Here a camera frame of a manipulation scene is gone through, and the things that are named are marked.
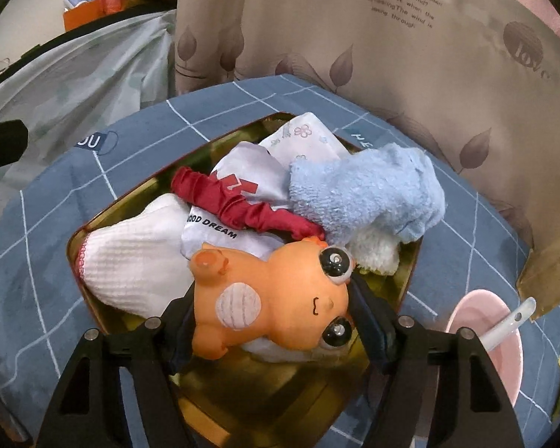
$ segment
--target toy head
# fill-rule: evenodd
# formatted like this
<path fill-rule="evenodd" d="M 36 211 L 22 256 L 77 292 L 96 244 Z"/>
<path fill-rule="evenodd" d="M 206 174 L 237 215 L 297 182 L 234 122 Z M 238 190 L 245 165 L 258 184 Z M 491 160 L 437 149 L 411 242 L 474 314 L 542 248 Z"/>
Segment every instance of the toy head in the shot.
<path fill-rule="evenodd" d="M 274 251 L 268 266 L 272 342 L 294 350 L 348 343 L 346 283 L 355 264 L 345 249 L 304 239 Z"/>

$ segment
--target pink stitched edge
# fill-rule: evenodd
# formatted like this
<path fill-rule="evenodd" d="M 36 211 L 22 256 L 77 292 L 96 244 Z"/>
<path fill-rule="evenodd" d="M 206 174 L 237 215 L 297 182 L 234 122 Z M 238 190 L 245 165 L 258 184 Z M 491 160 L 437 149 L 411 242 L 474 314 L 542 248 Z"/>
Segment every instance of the pink stitched edge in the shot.
<path fill-rule="evenodd" d="M 79 274 L 79 278 L 81 278 L 82 281 L 85 281 L 85 246 L 87 246 L 87 239 L 89 239 L 89 236 L 87 236 L 83 241 L 81 249 L 79 249 L 79 254 L 77 255 L 76 261 L 77 273 Z"/>

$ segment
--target blue label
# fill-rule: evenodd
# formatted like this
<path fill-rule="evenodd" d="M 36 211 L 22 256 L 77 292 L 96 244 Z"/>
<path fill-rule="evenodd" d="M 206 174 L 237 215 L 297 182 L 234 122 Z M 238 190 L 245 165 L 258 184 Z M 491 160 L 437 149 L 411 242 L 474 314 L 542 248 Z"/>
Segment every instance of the blue label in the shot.
<path fill-rule="evenodd" d="M 107 134 L 93 133 L 84 140 L 78 142 L 75 146 L 84 150 L 91 150 L 92 152 L 99 152 L 106 141 Z"/>

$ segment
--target white wall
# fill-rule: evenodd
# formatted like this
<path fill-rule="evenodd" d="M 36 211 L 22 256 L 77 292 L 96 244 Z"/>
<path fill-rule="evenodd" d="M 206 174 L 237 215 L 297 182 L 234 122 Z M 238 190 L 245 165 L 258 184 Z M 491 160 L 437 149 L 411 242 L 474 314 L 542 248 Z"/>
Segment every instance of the white wall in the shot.
<path fill-rule="evenodd" d="M 64 32 L 63 0 L 10 0 L 0 14 L 0 58 L 10 63 Z"/>

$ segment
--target beige curtain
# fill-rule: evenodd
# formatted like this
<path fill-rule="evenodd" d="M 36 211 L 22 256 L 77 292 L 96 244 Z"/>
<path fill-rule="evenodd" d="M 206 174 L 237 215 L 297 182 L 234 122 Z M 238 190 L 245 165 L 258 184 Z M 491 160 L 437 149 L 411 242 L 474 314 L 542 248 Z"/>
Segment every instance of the beige curtain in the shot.
<path fill-rule="evenodd" d="M 523 294 L 560 302 L 560 38 L 517 0 L 178 0 L 176 70 L 179 93 L 292 73 L 386 119 L 535 248 Z"/>

